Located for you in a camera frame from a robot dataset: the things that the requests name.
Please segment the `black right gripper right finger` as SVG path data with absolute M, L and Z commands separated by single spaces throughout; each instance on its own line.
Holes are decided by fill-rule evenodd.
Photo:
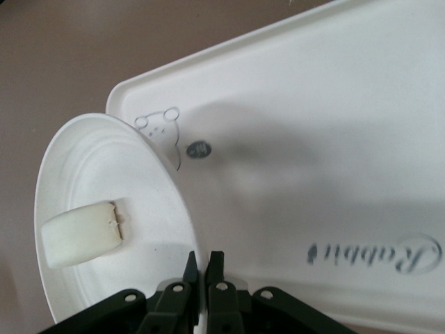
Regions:
M 315 308 L 268 286 L 251 294 L 225 279 L 225 254 L 213 251 L 206 269 L 207 333 L 353 333 Z

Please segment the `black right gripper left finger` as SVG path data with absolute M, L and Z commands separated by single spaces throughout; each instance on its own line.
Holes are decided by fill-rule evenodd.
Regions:
M 192 333 L 199 323 L 199 279 L 191 251 L 182 279 L 149 298 L 137 289 L 122 290 L 45 333 Z

